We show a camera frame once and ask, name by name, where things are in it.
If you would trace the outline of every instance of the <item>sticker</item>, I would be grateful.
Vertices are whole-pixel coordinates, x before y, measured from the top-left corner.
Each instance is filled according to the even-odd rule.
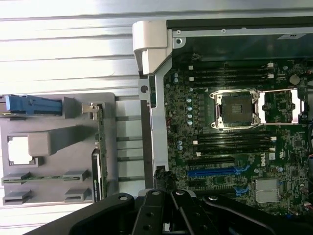
[[[277,38],[278,40],[285,40],[285,39],[299,39],[306,35],[305,33],[296,33],[296,34],[284,34],[283,36],[280,36]]]
[[[275,153],[269,153],[269,155],[268,155],[268,158],[270,159],[270,160],[275,160]]]

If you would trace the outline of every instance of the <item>motherboard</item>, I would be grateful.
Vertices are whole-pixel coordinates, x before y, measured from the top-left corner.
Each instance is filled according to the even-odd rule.
[[[164,105],[178,188],[275,215],[305,214],[306,74],[297,59],[174,64]]]

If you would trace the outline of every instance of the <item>green circuit board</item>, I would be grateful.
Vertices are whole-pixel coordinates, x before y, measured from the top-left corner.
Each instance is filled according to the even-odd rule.
[[[164,77],[164,105],[178,188],[277,215],[306,213],[306,70],[295,59],[174,64]],[[220,105],[217,91],[225,91]],[[258,93],[259,110],[250,91]],[[214,128],[218,117],[224,128]]]

